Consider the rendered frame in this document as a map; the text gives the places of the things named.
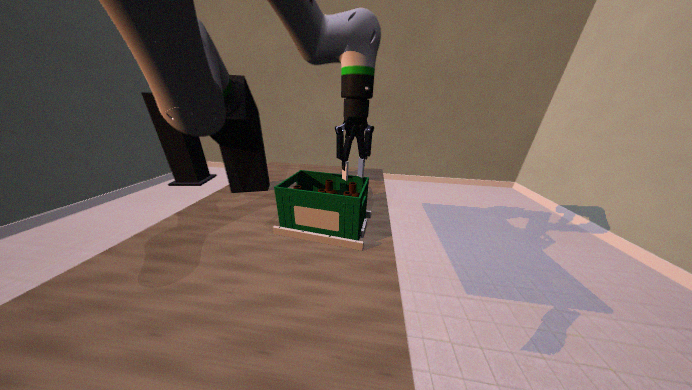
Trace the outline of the green plastic crate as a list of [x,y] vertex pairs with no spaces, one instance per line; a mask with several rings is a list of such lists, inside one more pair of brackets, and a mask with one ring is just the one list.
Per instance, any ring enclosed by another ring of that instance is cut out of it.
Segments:
[[[337,194],[318,192],[333,180]],[[302,190],[288,188],[293,183]],[[359,197],[345,196],[355,182]],[[366,219],[369,177],[300,170],[274,187],[280,227],[358,240]]]

